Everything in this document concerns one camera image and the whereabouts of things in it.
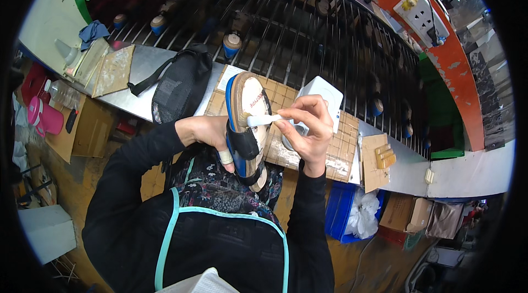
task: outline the woman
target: woman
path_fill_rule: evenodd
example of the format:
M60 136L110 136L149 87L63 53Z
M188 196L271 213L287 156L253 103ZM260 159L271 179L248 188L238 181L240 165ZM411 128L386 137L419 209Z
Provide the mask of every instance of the woman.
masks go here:
M268 184L254 193L237 184L232 163L216 159L213 148L228 149L227 117L160 125L110 157L82 237L92 264L114 291L187 292L182 281L199 280L197 275L212 267L219 283L240 292L333 291L324 233L332 118L319 95L300 97L278 113L303 122L310 132L300 136L289 122L274 123L301 157L286 234L273 214L282 171L267 164ZM191 145L171 170L172 189L142 202L142 175ZM210 291L221 291L220 286Z

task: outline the floor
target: floor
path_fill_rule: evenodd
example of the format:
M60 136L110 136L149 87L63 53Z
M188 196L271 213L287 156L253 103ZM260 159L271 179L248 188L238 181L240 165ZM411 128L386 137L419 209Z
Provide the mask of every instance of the floor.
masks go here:
M96 284L97 292L112 292L91 265L83 248L81 231L84 227L86 210L96 189L98 179L108 162L109 156L120 146L120 143L109 141L103 158L72 157L67 164L46 145L27 145L30 165L42 162L49 170L58 186L58 203L73 219L78 247L67 253L67 257L76 264L75 273L88 285ZM292 170L284 172L284 183L276 209L282 227L287 229L289 212L293 205L298 173ZM165 174L161 167L155 166L142 177L142 198L146 200L162 193ZM327 195L331 182L327 185ZM419 256L430 244L422 238L411 251L401 251L395 244L386 242L381 237L374 237L361 257L361 251L368 240L351 244L340 244L327 236L332 254L335 273L335 292L399 292L407 274Z

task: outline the woman's left hand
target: woman's left hand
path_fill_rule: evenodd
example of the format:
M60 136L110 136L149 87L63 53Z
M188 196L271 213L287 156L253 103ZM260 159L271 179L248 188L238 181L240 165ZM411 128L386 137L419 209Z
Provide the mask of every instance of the woman's left hand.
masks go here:
M174 128L184 146L194 142L205 143L220 152L228 149L225 137L227 122L228 116L197 116L176 121ZM226 171L234 172L233 162L223 166Z

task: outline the blue rag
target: blue rag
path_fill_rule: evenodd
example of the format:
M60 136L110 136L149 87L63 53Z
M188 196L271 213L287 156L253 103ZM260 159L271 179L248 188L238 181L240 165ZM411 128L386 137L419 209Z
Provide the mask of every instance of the blue rag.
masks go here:
M98 20L91 22L88 26L79 31L79 38L82 39L81 51L88 49L93 40L108 35L110 35L110 33L104 24Z

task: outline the pink cup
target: pink cup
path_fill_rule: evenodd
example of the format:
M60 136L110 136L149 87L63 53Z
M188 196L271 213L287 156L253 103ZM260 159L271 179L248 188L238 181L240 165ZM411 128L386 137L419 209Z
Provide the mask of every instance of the pink cup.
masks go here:
M27 120L31 125L35 126L36 132L40 136L45 137L46 132L54 135L61 132L64 116L60 111L44 103L37 96L31 99L27 108Z

